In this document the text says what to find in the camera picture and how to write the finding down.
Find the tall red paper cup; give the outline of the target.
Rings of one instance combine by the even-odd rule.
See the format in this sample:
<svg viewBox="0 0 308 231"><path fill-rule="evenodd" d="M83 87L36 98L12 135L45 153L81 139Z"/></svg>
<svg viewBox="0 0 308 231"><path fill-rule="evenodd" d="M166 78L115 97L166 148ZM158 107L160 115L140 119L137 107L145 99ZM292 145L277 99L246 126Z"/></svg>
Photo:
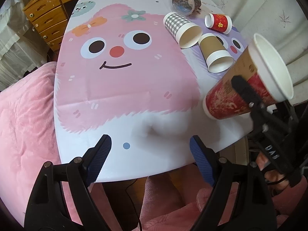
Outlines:
<svg viewBox="0 0 308 231"><path fill-rule="evenodd" d="M231 85L234 76L242 76L266 106L290 100L294 96L291 76L284 60L267 39L255 33L235 64L205 96L203 108L208 117L225 119L250 111L249 104Z"/></svg>

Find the brown sleeve paper cup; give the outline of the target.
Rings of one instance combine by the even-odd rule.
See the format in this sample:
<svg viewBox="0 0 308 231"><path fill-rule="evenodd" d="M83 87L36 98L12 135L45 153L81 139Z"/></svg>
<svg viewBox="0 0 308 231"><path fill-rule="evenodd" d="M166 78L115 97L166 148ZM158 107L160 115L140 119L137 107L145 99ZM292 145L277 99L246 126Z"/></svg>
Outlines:
<svg viewBox="0 0 308 231"><path fill-rule="evenodd" d="M198 44L210 73L223 72L233 65L234 58L214 34L203 34Z"/></svg>

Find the small red paper cup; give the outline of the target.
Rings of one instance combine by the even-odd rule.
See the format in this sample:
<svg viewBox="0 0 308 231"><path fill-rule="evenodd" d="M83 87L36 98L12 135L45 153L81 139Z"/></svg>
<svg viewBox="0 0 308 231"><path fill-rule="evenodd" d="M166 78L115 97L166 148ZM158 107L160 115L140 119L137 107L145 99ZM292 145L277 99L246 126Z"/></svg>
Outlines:
<svg viewBox="0 0 308 231"><path fill-rule="evenodd" d="M205 26L208 29L229 34L232 29L232 20L228 15L209 13L205 16Z"/></svg>

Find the checkered paper cup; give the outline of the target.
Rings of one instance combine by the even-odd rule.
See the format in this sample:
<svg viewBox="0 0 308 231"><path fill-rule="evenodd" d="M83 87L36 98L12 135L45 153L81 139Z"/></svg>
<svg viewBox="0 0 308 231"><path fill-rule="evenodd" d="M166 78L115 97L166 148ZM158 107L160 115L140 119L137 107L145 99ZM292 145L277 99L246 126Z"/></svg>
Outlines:
<svg viewBox="0 0 308 231"><path fill-rule="evenodd" d="M176 12L166 14L163 24L182 49L194 46L203 34L199 25Z"/></svg>

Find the dark patterned plastic cup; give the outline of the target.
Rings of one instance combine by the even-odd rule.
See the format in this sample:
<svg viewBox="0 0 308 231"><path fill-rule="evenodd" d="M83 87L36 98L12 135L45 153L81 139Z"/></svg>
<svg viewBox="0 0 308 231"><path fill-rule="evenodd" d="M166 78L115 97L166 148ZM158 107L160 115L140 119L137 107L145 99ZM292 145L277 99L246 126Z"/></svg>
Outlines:
<svg viewBox="0 0 308 231"><path fill-rule="evenodd" d="M202 5L201 0L170 0L171 9L181 15L188 16Z"/></svg>

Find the pink robe legs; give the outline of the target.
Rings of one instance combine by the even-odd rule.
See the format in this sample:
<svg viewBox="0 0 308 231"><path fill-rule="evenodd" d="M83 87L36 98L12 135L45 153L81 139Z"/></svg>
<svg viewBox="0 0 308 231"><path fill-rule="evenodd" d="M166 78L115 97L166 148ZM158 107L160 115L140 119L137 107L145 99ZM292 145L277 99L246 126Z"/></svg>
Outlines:
<svg viewBox="0 0 308 231"><path fill-rule="evenodd" d="M146 180L141 230L298 230L307 222L302 175L228 160L184 168L184 193L168 174Z"/></svg>

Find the pink fluffy blanket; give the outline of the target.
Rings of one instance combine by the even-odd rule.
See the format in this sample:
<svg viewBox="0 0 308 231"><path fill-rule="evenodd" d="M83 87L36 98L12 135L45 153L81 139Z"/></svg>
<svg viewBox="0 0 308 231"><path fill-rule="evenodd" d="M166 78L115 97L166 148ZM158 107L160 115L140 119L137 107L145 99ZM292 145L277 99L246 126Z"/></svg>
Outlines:
<svg viewBox="0 0 308 231"><path fill-rule="evenodd" d="M1 200L18 224L46 161L59 164L54 127L56 62L1 92Z"/></svg>

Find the cartoon monster tablecloth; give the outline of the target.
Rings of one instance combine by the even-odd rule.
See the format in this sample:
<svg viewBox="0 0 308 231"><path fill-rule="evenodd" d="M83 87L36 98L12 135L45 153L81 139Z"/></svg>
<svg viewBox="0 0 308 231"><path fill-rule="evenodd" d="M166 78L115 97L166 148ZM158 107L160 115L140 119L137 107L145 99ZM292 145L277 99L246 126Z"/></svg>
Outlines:
<svg viewBox="0 0 308 231"><path fill-rule="evenodd" d="M222 78L198 45L182 49L163 18L170 0L79 0L56 66L55 132L62 163L112 139L99 182L147 177L193 162L198 135L220 151L252 130L248 114L221 121L202 101Z"/></svg>

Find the white floral curtain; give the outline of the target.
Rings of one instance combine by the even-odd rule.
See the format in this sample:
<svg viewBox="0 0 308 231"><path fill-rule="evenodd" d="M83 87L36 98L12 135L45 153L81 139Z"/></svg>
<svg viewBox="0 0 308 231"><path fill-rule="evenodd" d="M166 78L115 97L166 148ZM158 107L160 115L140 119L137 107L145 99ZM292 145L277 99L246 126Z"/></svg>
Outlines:
<svg viewBox="0 0 308 231"><path fill-rule="evenodd" d="M307 102L307 18L297 0L212 0L249 42L264 36L289 69L295 95L291 104Z"/></svg>

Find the lace covered piano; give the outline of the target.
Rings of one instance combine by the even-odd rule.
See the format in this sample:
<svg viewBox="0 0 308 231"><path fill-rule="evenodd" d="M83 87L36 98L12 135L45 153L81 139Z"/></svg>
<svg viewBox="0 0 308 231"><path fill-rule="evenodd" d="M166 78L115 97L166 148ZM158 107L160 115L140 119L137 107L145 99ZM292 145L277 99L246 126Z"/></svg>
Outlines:
<svg viewBox="0 0 308 231"><path fill-rule="evenodd" d="M1 90L47 62L49 47L26 17L30 0L5 0L1 6Z"/></svg>

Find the wooden desk with drawers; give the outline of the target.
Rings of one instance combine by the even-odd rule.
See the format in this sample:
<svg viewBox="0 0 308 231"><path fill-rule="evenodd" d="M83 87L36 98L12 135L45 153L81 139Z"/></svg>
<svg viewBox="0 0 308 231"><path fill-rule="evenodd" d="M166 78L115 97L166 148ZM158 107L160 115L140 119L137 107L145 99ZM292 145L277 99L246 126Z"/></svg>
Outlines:
<svg viewBox="0 0 308 231"><path fill-rule="evenodd" d="M70 18L66 3L77 0L31 0L23 9L26 17L49 48L58 53Z"/></svg>

